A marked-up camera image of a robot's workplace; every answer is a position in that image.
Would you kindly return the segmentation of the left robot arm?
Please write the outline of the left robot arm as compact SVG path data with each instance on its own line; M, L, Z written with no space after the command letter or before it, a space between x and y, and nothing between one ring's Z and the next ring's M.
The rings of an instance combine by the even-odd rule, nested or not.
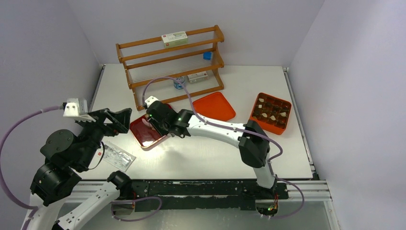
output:
M78 230L112 201L133 196L132 181L122 171L109 175L107 182L71 213L57 215L73 188L81 181L79 174L89 170L104 137L126 134L132 109L118 112L101 109L88 112L75 103L61 106L63 116L82 127L79 135L67 129L52 133L40 152L45 163L34 175L30 190L30 209L22 225L24 230Z

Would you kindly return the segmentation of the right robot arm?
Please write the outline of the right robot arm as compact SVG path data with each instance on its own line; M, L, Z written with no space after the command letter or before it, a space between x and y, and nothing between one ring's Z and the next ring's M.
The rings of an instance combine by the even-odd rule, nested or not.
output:
M195 114L192 110L176 112L154 97L146 99L144 106L149 123L165 135L205 137L236 147L243 163L254 170L259 194L271 198L276 193L275 178L268 163L270 142L257 122L249 120L245 124L232 124Z

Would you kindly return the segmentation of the dark red tray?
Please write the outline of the dark red tray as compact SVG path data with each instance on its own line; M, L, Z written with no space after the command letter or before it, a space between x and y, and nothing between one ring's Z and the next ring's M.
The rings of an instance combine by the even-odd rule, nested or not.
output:
M168 135L160 134L157 130L152 130L142 123L142 118L148 121L149 115L145 112L130 123L130 131L136 143L144 151L152 150L170 138Z

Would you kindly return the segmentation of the pink tongs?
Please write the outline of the pink tongs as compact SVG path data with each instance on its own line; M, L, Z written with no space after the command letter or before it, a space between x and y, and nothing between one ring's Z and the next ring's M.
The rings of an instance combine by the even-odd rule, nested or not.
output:
M155 127L154 127L150 122L148 122L145 118L142 118L142 123L143 123L145 126L147 126L148 128L150 128L150 129L152 129L152 130L156 130Z

